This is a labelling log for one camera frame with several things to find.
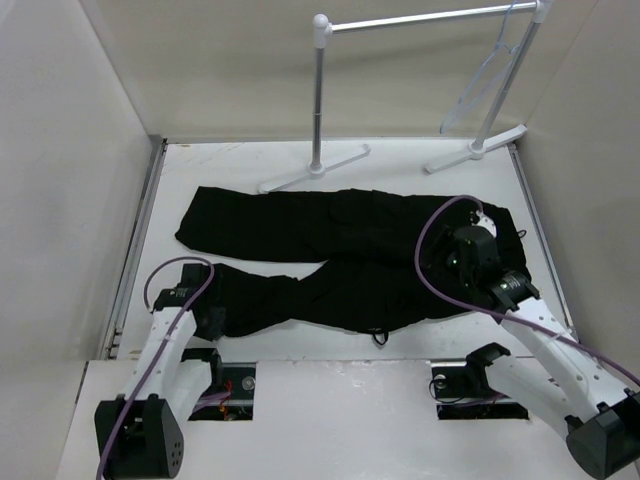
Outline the black trousers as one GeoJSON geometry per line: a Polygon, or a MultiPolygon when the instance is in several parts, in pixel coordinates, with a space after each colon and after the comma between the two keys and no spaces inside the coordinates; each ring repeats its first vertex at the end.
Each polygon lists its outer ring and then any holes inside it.
{"type": "Polygon", "coordinates": [[[475,207],[445,196],[356,189],[251,195],[201,187],[175,237],[224,260],[316,265],[297,279],[216,264],[201,299],[214,338],[289,320],[377,335],[459,315],[466,304],[490,306],[434,247],[467,226],[475,207]]]}

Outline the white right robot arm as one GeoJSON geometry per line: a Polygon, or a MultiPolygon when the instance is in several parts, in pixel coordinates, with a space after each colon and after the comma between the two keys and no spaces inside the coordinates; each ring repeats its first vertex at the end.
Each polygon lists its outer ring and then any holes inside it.
{"type": "Polygon", "coordinates": [[[539,362],[537,374],[503,346],[488,344],[468,355],[464,384],[473,394],[494,391],[519,403],[565,441],[590,477],[607,479],[639,458],[639,394],[611,374],[614,365],[579,344],[556,320],[540,292],[521,272],[507,268],[496,231],[480,224],[445,230],[434,247],[417,242],[414,266],[436,296],[455,306],[461,293],[539,362]]]}

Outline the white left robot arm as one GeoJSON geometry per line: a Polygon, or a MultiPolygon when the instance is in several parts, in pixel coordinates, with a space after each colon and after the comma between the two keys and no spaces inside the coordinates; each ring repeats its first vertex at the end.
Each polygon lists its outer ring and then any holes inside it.
{"type": "Polygon", "coordinates": [[[191,356],[192,338],[216,341],[222,316],[204,302],[215,268],[184,256],[177,286],[147,302],[152,325],[134,371],[112,400],[96,407],[99,479],[173,479],[185,456],[183,428],[200,398],[214,398],[224,373],[211,358],[191,356]]]}

